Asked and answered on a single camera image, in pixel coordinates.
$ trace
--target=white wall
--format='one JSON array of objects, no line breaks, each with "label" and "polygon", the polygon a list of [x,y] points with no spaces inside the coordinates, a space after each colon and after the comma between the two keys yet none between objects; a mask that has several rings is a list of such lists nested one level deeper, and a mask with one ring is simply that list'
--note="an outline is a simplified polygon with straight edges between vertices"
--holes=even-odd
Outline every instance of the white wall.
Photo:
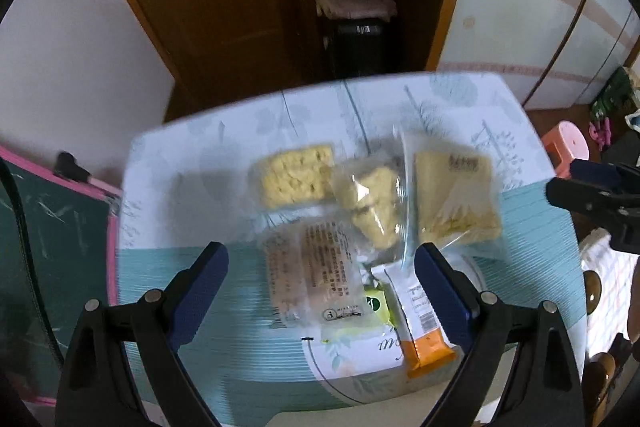
[{"label": "white wall", "polygon": [[126,0],[15,0],[0,23],[0,143],[44,166],[68,150],[119,184],[173,85]]},{"label": "white wall", "polygon": [[[500,73],[524,102],[558,51],[581,0],[457,0],[439,70]],[[527,109],[589,103],[640,35],[628,0],[587,0]]]}]

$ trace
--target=tablecloth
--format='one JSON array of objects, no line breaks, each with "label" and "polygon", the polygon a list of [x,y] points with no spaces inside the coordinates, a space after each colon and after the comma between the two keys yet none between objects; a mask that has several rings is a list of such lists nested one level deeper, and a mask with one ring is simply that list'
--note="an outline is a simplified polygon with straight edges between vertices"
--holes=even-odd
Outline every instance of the tablecloth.
[{"label": "tablecloth", "polygon": [[[264,425],[281,411],[336,409],[403,395],[450,376],[408,380],[389,338],[300,341],[270,329],[264,258],[255,237],[313,210],[257,212],[248,171],[265,155],[330,141],[366,155],[394,127],[469,144],[494,157],[512,263],[478,260],[489,289],[536,305],[552,299],[584,359],[584,287],[575,234],[546,203],[553,168],[522,108],[494,74],[417,73],[278,92],[169,124],[138,137],[124,180],[118,255],[121,302],[164,287],[209,241],[225,243],[229,275],[180,357],[220,421]],[[132,369],[152,399],[136,350]]]}]

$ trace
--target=wrapped snack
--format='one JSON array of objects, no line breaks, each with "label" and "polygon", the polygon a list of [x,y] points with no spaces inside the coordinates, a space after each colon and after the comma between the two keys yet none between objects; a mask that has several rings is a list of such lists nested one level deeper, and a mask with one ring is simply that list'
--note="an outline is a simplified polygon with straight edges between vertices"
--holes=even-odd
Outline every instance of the wrapped snack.
[{"label": "wrapped snack", "polygon": [[413,271],[401,264],[375,267],[374,276],[383,283],[409,378],[417,378],[456,359],[454,344],[444,335],[440,322]]},{"label": "wrapped snack", "polygon": [[314,203],[331,197],[334,150],[330,145],[287,151],[258,167],[263,206],[268,210]]},{"label": "wrapped snack", "polygon": [[367,304],[349,236],[348,224],[303,219],[271,230],[263,241],[271,303],[286,327],[380,323]]},{"label": "wrapped snack", "polygon": [[425,133],[404,132],[402,143],[408,184],[415,187],[409,191],[405,267],[422,243],[507,261],[492,158]]},{"label": "wrapped snack", "polygon": [[383,152],[350,160],[334,168],[332,189],[338,204],[351,212],[351,222],[388,262],[404,253],[406,197],[404,176]]},{"label": "wrapped snack", "polygon": [[502,233],[492,202],[491,159],[474,152],[415,155],[418,238],[443,248],[490,241]]}]

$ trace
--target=green chalkboard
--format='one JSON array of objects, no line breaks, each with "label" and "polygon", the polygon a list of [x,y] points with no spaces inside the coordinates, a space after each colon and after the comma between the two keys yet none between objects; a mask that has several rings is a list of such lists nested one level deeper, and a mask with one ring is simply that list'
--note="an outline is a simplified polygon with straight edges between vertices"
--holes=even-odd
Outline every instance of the green chalkboard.
[{"label": "green chalkboard", "polygon": [[[107,302],[110,203],[7,163],[22,198],[46,312],[64,354],[84,303]],[[0,366],[33,396],[56,396],[60,371],[36,315],[14,213],[1,185]]]}]

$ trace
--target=black clamp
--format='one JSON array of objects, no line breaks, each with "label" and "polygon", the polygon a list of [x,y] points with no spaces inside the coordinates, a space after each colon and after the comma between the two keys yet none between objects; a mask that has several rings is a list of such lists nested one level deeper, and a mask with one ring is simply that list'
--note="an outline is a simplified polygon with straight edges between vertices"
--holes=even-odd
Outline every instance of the black clamp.
[{"label": "black clamp", "polygon": [[580,378],[571,343],[551,301],[536,309],[479,294],[432,244],[415,253],[415,273],[442,328],[465,358],[422,427],[469,427],[507,344],[517,343],[492,427],[583,427]]},{"label": "black clamp", "polygon": [[640,169],[574,160],[571,176],[546,184],[547,201],[606,229],[613,250],[640,255]]},{"label": "black clamp", "polygon": [[154,394],[172,427],[220,427],[177,355],[191,342],[228,269],[228,253],[210,243],[189,269],[138,302],[84,306],[67,351],[56,427],[151,427],[124,351],[138,344]]}]

